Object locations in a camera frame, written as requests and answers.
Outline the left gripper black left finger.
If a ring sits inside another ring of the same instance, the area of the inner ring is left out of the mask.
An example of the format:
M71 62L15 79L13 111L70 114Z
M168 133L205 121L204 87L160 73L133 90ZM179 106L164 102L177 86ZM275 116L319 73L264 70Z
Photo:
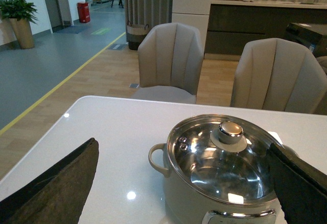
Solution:
M78 223L91 190L99 143L91 138L1 201L1 223Z

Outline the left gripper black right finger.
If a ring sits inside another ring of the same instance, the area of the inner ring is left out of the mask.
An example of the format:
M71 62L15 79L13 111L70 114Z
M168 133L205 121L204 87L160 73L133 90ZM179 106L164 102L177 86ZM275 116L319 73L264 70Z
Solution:
M326 223L326 174L276 143L266 159L286 222Z

